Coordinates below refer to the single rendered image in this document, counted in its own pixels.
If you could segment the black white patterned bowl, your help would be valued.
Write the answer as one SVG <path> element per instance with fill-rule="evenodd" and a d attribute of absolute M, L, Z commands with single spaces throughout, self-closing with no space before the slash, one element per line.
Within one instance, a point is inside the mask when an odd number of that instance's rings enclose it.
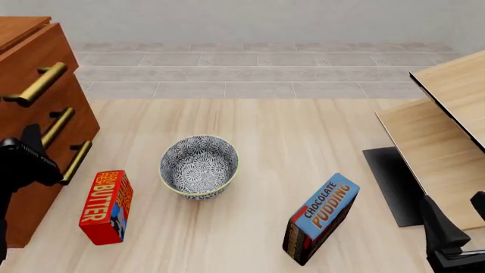
<path fill-rule="evenodd" d="M 234 179 L 239 156 L 219 136 L 189 136 L 173 144 L 161 157 L 159 175 L 169 190 L 185 199 L 211 199 Z"/>

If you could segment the red butter box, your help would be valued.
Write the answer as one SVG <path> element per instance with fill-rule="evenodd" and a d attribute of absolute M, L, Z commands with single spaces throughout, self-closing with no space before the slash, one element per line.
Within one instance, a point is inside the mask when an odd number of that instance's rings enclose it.
<path fill-rule="evenodd" d="M 124 170 L 99 172 L 80 216 L 79 227 L 94 245 L 122 243 L 133 188 Z"/>

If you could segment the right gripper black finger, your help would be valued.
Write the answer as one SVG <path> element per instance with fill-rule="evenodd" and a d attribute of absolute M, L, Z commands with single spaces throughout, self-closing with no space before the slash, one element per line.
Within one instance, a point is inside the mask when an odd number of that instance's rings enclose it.
<path fill-rule="evenodd" d="M 464 231 L 444 215 L 440 207 L 428 195 L 422 199 L 422 218 L 428 252 L 458 249 L 471 240 Z"/>
<path fill-rule="evenodd" d="M 485 191 L 478 191 L 471 197 L 471 204 L 485 221 Z"/>

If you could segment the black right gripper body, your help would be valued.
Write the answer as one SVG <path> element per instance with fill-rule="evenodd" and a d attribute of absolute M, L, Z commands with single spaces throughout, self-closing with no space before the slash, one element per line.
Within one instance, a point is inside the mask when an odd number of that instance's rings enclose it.
<path fill-rule="evenodd" d="M 426 254 L 434 273 L 485 273 L 485 249 L 433 249 L 427 246 Z"/>

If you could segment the blue chocolate pudding box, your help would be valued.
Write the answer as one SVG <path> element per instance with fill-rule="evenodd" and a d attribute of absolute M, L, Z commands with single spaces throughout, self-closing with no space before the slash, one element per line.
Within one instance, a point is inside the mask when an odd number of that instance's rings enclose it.
<path fill-rule="evenodd" d="M 303 266 L 349 213 L 360 187 L 335 173 L 289 218 L 283 250 Z"/>

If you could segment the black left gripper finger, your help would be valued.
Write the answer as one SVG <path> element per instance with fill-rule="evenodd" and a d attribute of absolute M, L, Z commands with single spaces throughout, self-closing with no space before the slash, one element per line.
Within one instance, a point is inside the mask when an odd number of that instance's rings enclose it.
<path fill-rule="evenodd" d="M 43 147 L 41 136 L 39 124 L 29 124 L 23 129 L 20 136 L 22 142 L 20 154 L 23 158 L 49 158 Z"/>

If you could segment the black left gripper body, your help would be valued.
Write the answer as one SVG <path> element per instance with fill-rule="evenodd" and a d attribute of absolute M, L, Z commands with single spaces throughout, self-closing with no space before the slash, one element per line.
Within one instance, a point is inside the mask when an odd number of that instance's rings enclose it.
<path fill-rule="evenodd" d="M 45 153 L 17 138 L 0 141 L 0 189 L 18 191 L 32 182 L 50 187 L 62 180 L 59 167 Z"/>

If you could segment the pale wooden two-layer shelf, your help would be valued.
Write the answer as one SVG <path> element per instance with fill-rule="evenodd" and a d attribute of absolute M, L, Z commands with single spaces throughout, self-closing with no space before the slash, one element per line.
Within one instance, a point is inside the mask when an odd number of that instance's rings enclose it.
<path fill-rule="evenodd" d="M 485 50 L 409 76 L 427 97 L 376 116 L 445 216 L 463 231 L 485 228 L 471 204 L 485 192 Z"/>

